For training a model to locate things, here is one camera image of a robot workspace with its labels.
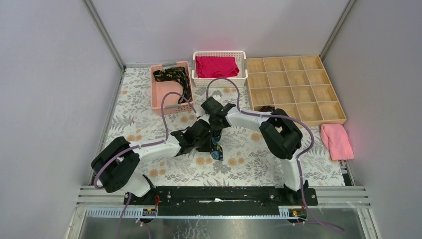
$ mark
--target tabletop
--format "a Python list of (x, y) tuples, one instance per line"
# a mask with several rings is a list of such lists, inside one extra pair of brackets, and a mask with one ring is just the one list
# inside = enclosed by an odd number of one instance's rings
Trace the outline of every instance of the tabletop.
[[(161, 116), (151, 108), (151, 72), (149, 68), (127, 68), (112, 116), (105, 146), (114, 138), (124, 136), (128, 141), (162, 139), (165, 135)], [(200, 108), (205, 100), (205, 88), (193, 88), (194, 106)], [(236, 103), (235, 88), (210, 88), (210, 95), (220, 95), (223, 105)], [(249, 109), (247, 90), (240, 89), (240, 106)], [(166, 115), (170, 131), (191, 126), (193, 112)], [(309, 146), (305, 129), (302, 148)], [(310, 186), (344, 186), (337, 161), (332, 161), (321, 141), (319, 128), (311, 128), (315, 145), (301, 157), (304, 175)], [(223, 129), (219, 144), (224, 160), (213, 160), (209, 153), (197, 152), (178, 157), (163, 157), (141, 161), (134, 173), (145, 174), (159, 186), (282, 186), (281, 161), (267, 148), (262, 135), (241, 127)]]

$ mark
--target wooden compartment box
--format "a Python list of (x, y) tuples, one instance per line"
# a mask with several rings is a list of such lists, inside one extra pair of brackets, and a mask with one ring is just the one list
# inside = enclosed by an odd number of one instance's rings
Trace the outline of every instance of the wooden compartment box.
[(307, 126), (346, 122), (346, 115), (319, 56), (247, 59), (252, 110), (283, 109)]

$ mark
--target gray floor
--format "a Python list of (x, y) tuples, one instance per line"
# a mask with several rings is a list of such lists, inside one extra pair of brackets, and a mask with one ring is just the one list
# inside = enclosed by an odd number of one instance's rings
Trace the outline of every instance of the gray floor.
[[(320, 225), (291, 226), (286, 220), (269, 219), (155, 219), (148, 226), (153, 239), (359, 239), (365, 238), (353, 209), (314, 210), (318, 219), (340, 225), (346, 234), (332, 233)], [(117, 218), (86, 218), (82, 239), (113, 239)], [(145, 227), (133, 219), (121, 223), (119, 239), (147, 239)]]

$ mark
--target pink towel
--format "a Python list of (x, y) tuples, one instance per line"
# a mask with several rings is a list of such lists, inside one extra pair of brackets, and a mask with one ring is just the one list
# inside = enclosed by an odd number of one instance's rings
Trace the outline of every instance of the pink towel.
[(197, 56), (195, 64), (199, 78), (232, 77), (239, 73), (232, 56)]
[(330, 151), (332, 160), (353, 159), (354, 154), (346, 130), (338, 123), (321, 125), (321, 139)]

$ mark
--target pink plastic bin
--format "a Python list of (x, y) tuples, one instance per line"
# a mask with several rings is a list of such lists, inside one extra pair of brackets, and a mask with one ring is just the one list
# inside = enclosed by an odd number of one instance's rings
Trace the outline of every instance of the pink plastic bin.
[[(161, 65), (154, 65), (151, 66), (151, 107), (155, 111), (157, 115), (161, 115), (161, 102), (163, 97), (171, 91), (175, 91), (183, 94), (182, 86), (174, 81), (165, 81), (165, 82), (156, 82), (155, 77), (153, 75), (154, 71), (162, 70), (169, 67), (175, 66), (182, 66), (186, 70), (186, 74), (189, 76), (189, 84), (191, 85), (191, 94), (192, 94), (192, 101), (194, 103), (194, 92), (193, 92), (193, 84), (192, 78), (190, 74), (189, 64), (187, 61), (178, 61), (176, 63), (169, 63), (169, 64), (161, 64)], [(164, 114), (173, 114), (178, 112), (184, 111), (191, 111), (191, 107), (188, 103), (178, 104), (177, 101), (179, 100), (179, 96), (177, 95), (169, 95), (164, 102)]]

